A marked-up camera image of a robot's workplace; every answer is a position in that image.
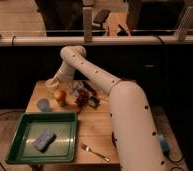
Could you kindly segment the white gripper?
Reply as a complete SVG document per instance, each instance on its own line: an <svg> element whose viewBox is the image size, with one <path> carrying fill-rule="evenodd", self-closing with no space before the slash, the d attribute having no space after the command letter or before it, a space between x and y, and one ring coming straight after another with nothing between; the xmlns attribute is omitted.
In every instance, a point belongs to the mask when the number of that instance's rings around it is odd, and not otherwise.
<svg viewBox="0 0 193 171"><path fill-rule="evenodd" d="M62 65L54 75L54 85L49 87L51 92L54 92L61 82L70 82L74 78L74 68L68 64Z"/></svg>

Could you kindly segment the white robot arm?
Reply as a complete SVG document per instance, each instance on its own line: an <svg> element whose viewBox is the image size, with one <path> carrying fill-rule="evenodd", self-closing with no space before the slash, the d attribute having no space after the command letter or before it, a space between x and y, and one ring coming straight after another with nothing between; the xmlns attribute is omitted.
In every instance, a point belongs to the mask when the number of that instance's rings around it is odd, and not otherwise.
<svg viewBox="0 0 193 171"><path fill-rule="evenodd" d="M70 82L78 70L109 96L121 171L166 171L157 129L143 89L86 60L83 46L65 46L60 56L61 67L52 80Z"/></svg>

